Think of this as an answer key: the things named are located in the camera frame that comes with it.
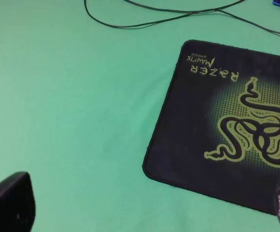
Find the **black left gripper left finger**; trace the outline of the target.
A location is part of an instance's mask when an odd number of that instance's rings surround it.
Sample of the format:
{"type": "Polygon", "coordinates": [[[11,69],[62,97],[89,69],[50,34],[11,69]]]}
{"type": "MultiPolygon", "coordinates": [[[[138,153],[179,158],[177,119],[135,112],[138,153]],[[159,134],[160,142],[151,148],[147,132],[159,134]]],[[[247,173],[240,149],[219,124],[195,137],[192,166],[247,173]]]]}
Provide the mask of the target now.
{"type": "Polygon", "coordinates": [[[0,232],[29,232],[36,216],[28,172],[16,172],[0,182],[0,232]]]}

